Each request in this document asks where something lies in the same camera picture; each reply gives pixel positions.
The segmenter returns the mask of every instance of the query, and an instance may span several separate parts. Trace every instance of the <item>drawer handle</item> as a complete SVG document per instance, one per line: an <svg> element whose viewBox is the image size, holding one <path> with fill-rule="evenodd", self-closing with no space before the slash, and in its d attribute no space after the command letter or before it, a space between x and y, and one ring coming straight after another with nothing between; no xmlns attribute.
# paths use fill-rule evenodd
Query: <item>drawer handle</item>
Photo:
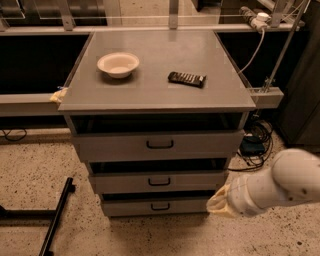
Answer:
<svg viewBox="0 0 320 256"><path fill-rule="evenodd" d="M170 209L170 203L168 203L165 207L154 207L153 204L151 204L151 210L152 211L167 211Z"/></svg>
<svg viewBox="0 0 320 256"><path fill-rule="evenodd" d="M172 148L173 146L174 146L173 140L170 141L170 145L168 145L168 146L152 146L152 145L150 145L150 142L147 141L147 148L149 148L149 149L168 149L168 148Z"/></svg>
<svg viewBox="0 0 320 256"><path fill-rule="evenodd" d="M171 183L171 179L168 178L168 182L166 182L166 183L152 183L151 179L149 178L148 183L150 186L153 186L153 187L155 187L155 186L168 186Z"/></svg>

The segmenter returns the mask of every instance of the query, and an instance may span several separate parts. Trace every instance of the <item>terrazzo floor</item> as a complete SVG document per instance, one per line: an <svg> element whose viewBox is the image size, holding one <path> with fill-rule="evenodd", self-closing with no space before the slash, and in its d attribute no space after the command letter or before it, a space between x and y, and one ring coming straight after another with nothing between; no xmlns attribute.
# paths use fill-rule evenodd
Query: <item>terrazzo floor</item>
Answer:
<svg viewBox="0 0 320 256"><path fill-rule="evenodd" d="M274 133L274 154L284 148ZM253 217L211 214L105 217L68 129L28 130L10 143L0 137L0 205L8 210L55 209L67 177L69 195L51 246L54 255L318 255L320 204L274 208ZM230 167L243 167L234 158ZM228 182L240 173L230 172ZM0 221L0 256L38 255L48 222Z"/></svg>

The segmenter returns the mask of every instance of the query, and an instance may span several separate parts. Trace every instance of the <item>white bowl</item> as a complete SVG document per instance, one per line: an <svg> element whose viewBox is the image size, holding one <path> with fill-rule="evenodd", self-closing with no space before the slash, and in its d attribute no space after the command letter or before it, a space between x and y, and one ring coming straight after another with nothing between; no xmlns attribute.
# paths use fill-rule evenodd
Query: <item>white bowl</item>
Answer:
<svg viewBox="0 0 320 256"><path fill-rule="evenodd" d="M131 53L115 52L101 57L97 66L113 78L125 78L139 66L139 59Z"/></svg>

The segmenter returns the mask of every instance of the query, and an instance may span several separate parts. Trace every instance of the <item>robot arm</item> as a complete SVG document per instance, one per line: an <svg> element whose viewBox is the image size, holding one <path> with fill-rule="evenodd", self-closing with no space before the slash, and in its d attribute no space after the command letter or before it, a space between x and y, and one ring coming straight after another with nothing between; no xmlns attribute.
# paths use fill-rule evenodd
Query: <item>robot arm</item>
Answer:
<svg viewBox="0 0 320 256"><path fill-rule="evenodd" d="M225 217L253 217L274 206L320 202L320 159L300 149L278 153L271 166L223 186L207 210Z"/></svg>

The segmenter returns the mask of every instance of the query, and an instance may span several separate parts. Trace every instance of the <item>gray drawer unit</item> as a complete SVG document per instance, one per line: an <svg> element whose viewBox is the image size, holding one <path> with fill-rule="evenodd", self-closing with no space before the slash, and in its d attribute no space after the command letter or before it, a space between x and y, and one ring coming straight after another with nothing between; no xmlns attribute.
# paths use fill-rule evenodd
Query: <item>gray drawer unit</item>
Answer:
<svg viewBox="0 0 320 256"><path fill-rule="evenodd" d="M126 79L97 70L115 50L140 59ZM255 109L216 35L95 32L84 55L59 111L104 214L206 212ZM205 86L170 84L171 71L207 75Z"/></svg>
<svg viewBox="0 0 320 256"><path fill-rule="evenodd" d="M207 133L150 133L74 137L81 161L126 161L231 157L237 152L243 131Z"/></svg>
<svg viewBox="0 0 320 256"><path fill-rule="evenodd" d="M104 193L139 193L181 190L218 190L226 174L210 172L123 173L89 177L93 191Z"/></svg>
<svg viewBox="0 0 320 256"><path fill-rule="evenodd" d="M119 200L114 196L114 199L103 200L101 207L104 214L110 217L206 212L206 203L214 193L213 190L157 193L149 199L142 199L146 195L138 194L130 200Z"/></svg>

